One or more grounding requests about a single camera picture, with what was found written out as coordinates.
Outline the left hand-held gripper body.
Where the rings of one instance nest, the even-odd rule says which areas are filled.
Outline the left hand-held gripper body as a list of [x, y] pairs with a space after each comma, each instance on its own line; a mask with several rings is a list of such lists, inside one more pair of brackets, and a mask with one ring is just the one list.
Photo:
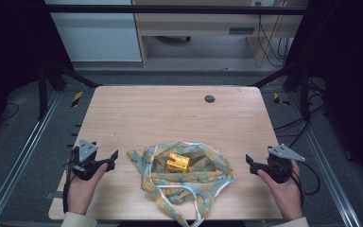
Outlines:
[[105, 160], [95, 159], [98, 146], [96, 143], [79, 140], [79, 145], [74, 148], [70, 158], [70, 167], [73, 173], [83, 181], [89, 181], [96, 171], [105, 163]]

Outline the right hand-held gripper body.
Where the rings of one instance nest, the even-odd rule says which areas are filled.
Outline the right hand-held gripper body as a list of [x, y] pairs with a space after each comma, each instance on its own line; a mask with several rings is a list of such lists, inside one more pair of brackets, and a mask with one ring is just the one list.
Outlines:
[[292, 174], [291, 161], [304, 162], [305, 158], [285, 144], [268, 147], [266, 164], [258, 164], [257, 168], [264, 170], [276, 183], [285, 183]]

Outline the yellow box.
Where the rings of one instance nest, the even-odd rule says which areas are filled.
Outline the yellow box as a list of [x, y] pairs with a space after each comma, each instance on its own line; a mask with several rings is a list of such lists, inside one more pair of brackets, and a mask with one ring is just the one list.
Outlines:
[[187, 173], [189, 161], [188, 157], [171, 152], [166, 161], [166, 171], [169, 173]]

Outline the fruit print cloth bag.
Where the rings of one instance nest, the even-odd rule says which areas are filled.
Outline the fruit print cloth bag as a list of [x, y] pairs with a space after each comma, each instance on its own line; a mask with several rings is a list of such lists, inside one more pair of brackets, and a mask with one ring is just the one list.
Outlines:
[[[187, 171], [169, 171], [174, 153], [189, 159]], [[235, 175], [220, 151], [203, 143], [172, 142], [127, 153], [141, 174], [141, 188], [181, 227], [199, 227], [208, 217], [216, 197]]]

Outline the person's right hand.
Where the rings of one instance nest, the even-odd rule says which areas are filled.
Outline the person's right hand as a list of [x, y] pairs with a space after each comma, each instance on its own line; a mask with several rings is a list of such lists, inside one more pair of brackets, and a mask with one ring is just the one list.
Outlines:
[[297, 186], [300, 169], [295, 160], [291, 161], [293, 175], [285, 183], [276, 183], [264, 171], [258, 170], [258, 176], [268, 186], [285, 221], [303, 217], [301, 192]]

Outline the person's left hand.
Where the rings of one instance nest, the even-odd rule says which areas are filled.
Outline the person's left hand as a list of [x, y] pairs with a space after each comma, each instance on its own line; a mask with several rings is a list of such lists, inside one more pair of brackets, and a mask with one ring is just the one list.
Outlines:
[[83, 181], [74, 174], [71, 175], [67, 196], [69, 212], [79, 215], [87, 214], [95, 189], [103, 175], [106, 173], [106, 170], [107, 164], [101, 165], [89, 181]]

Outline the yellow black hazard tape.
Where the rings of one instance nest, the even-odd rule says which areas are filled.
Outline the yellow black hazard tape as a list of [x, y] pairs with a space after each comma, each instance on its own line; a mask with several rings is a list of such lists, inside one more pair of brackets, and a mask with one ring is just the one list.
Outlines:
[[71, 104], [71, 107], [77, 107], [81, 97], [83, 95], [83, 92], [82, 91], [78, 91], [75, 96], [74, 96], [74, 99], [72, 101], [72, 104]]
[[286, 100], [281, 100], [279, 98], [278, 93], [273, 93], [273, 100], [274, 100], [275, 103], [279, 103], [279, 104], [282, 104], [284, 106], [290, 106], [290, 102], [286, 101]]

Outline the black metal stand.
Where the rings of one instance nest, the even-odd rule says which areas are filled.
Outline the black metal stand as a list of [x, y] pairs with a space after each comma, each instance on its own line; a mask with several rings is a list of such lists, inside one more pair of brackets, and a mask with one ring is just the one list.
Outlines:
[[253, 83], [253, 87], [261, 88], [266, 84], [286, 76], [283, 88], [287, 92], [294, 91], [298, 86], [300, 89], [300, 113], [305, 122], [310, 122], [310, 111], [309, 111], [309, 68], [306, 66], [304, 61], [295, 60], [289, 64], [286, 64], [280, 70], [272, 73], [270, 76], [261, 79]]
[[99, 83], [93, 82], [83, 77], [74, 69], [66, 67], [56, 61], [42, 63], [38, 69], [38, 87], [40, 100], [39, 120], [44, 118], [48, 110], [46, 82], [49, 81], [55, 91], [63, 90], [65, 88], [65, 82], [62, 78], [62, 75], [67, 75], [90, 88], [97, 88], [100, 86]]

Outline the white cabinet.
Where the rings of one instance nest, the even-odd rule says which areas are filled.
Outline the white cabinet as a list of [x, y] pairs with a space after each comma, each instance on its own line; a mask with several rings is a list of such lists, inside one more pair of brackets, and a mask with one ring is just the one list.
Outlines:
[[141, 61], [132, 13], [64, 13], [51, 17], [71, 61]]

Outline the black crossbar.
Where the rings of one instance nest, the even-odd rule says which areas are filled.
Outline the black crossbar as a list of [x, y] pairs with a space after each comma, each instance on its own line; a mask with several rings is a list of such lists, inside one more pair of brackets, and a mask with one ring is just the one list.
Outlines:
[[50, 12], [65, 13], [176, 13], [176, 14], [255, 14], [305, 15], [306, 8], [222, 7], [222, 6], [127, 6], [127, 5], [52, 5]]

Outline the aluminium floor rail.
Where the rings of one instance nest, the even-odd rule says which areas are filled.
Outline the aluminium floor rail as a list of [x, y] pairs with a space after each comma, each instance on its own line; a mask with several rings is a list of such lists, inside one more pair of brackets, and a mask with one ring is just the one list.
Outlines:
[[61, 97], [60, 92], [53, 92], [49, 99], [46, 113], [43, 114], [41, 119], [38, 119], [32, 129], [32, 132], [27, 137], [21, 151], [19, 152], [15, 162], [10, 167], [9, 173], [6, 175], [5, 180], [0, 186], [0, 216], [8, 203], [8, 200], [16, 186], [19, 182], [24, 169], [28, 163], [29, 158], [34, 152], [46, 125], [48, 124], [52, 113], [57, 107], [58, 100]]
[[311, 226], [317, 227], [363, 227], [356, 211], [343, 189], [340, 178], [327, 158], [327, 148], [321, 144], [316, 135], [315, 126], [318, 119], [325, 117], [325, 107], [314, 104], [310, 106], [310, 122], [303, 120], [300, 113], [299, 98], [288, 94], [295, 115], [300, 119], [300, 133], [289, 144], [295, 151], [305, 157], [302, 183], [304, 188], [318, 192], [306, 196], [304, 213]]

